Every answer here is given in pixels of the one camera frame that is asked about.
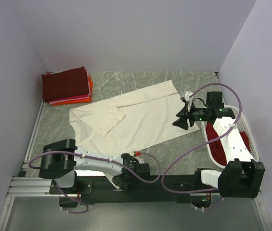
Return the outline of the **white t shirt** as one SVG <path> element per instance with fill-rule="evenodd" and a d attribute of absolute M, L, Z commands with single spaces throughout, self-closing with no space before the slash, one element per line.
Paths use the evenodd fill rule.
<path fill-rule="evenodd" d="M 76 146 L 116 155 L 132 153 L 199 130 L 173 126 L 184 103 L 172 81 L 72 108 L 69 124 Z"/>

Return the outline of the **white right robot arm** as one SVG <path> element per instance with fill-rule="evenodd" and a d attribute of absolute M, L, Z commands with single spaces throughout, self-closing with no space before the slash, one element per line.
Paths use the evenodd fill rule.
<path fill-rule="evenodd" d="M 226 160 L 223 171 L 198 169 L 193 180 L 194 189 L 204 192 L 210 186 L 223 197 L 257 197 L 265 167 L 255 160 L 244 143 L 235 121 L 238 116 L 224 105 L 220 91 L 208 92 L 203 108 L 194 105 L 191 95 L 187 91 L 181 96 L 185 105 L 177 113 L 178 119 L 173 125 L 187 130 L 196 121 L 206 122 L 220 137 L 216 143 L 221 145 Z"/>

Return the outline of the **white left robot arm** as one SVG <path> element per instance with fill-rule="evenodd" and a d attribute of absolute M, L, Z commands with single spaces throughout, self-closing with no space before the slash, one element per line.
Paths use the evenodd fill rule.
<path fill-rule="evenodd" d="M 66 193 L 77 190 L 77 170 L 102 172 L 111 184 L 119 190 L 126 191 L 135 176 L 124 166 L 131 169 L 139 177 L 148 180 L 150 176 L 149 164 L 140 163 L 129 153 L 107 156 L 105 154 L 84 151 L 76 146 L 74 139 L 65 139 L 43 147 L 43 152 L 66 151 L 81 156 L 68 154 L 49 154 L 41 158 L 39 177 L 42 179 L 58 180 L 60 188 Z"/>

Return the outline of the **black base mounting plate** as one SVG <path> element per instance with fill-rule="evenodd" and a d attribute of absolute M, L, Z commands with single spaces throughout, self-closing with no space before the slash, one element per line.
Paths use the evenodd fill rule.
<path fill-rule="evenodd" d="M 123 188 L 115 189 L 105 176 L 77 176 L 74 186 L 59 190 L 50 189 L 50 194 L 61 195 L 59 205 L 62 208 L 76 208 L 82 202 L 88 205 L 96 203 L 135 203 L 135 202 L 177 202 L 190 203 L 193 193 L 219 192 L 222 197 L 253 198 L 249 178 L 240 170 L 225 171 L 221 182 L 209 186 L 201 181 L 201 175 L 207 168 L 199 168 L 193 175 L 169 175 L 164 182 L 170 187 L 167 191 L 160 181 L 145 183 L 135 177 L 121 182 Z"/>

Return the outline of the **red t shirt in basket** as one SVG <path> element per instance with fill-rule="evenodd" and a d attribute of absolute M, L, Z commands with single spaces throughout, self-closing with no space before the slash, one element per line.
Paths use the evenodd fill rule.
<path fill-rule="evenodd" d="M 210 122 L 207 122 L 206 133 L 207 133 L 208 140 L 212 140 L 218 137 L 217 132 L 214 130 L 213 125 Z M 249 138 L 247 134 L 244 131 L 240 131 L 239 133 L 245 144 L 245 147 L 250 152 Z M 213 160 L 216 161 L 221 166 L 225 167 L 227 165 L 227 160 L 226 160 L 226 155 L 225 155 L 221 141 L 218 140 L 218 141 L 212 142 L 209 144 L 209 147 L 210 147 Z"/>

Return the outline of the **pink folded shirt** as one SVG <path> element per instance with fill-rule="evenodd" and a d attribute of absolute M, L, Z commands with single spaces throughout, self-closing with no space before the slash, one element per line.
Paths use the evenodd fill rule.
<path fill-rule="evenodd" d="M 92 95 L 92 86 L 93 86 L 93 82 L 91 80 L 90 75 L 87 73 L 87 79 L 88 79 L 88 85 L 89 85 L 89 93 L 85 94 L 85 95 L 79 95 L 79 96 L 72 96 L 72 97 L 67 97 L 67 98 L 61 98 L 61 99 L 57 99 L 57 100 L 52 100 L 49 101 L 49 104 L 56 104 L 56 103 L 64 103 L 64 102 L 69 102 L 69 101 L 75 101 L 75 100 L 86 100 L 86 99 L 90 99 L 91 95 Z"/>

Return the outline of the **dark red folded shirt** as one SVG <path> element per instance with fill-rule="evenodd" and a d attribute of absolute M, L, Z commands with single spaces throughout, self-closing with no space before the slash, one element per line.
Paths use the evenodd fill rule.
<path fill-rule="evenodd" d="M 41 75 L 42 99 L 51 102 L 75 96 L 89 96 L 89 76 L 85 67 Z"/>

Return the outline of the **aluminium rail frame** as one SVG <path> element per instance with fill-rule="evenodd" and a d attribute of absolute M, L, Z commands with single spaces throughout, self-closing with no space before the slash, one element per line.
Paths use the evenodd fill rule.
<path fill-rule="evenodd" d="M 25 160 L 23 162 L 22 169 L 27 169 L 27 164 L 31 154 L 33 153 L 33 144 L 36 141 L 36 137 L 38 134 L 38 127 L 40 125 L 40 118 L 42 114 L 42 110 L 44 108 L 44 103 L 41 103 L 38 116 L 34 125 L 34 129 L 30 138 L 30 142 L 26 151 Z M 49 181 L 38 179 L 38 178 L 22 178 L 22 177 L 14 177 L 12 178 L 8 194 L 6 196 L 6 200 L 0 215 L 0 231 L 7 230 L 8 220 L 10 218 L 11 210 L 14 205 L 14 201 L 16 197 L 42 197 L 48 196 L 49 193 L 46 192 L 49 189 Z M 263 229 L 265 231 L 271 231 L 272 225 L 269 221 L 268 212 L 266 210 L 262 194 L 260 194 L 256 199 L 256 208 L 260 217 L 260 221 L 263 225 Z"/>

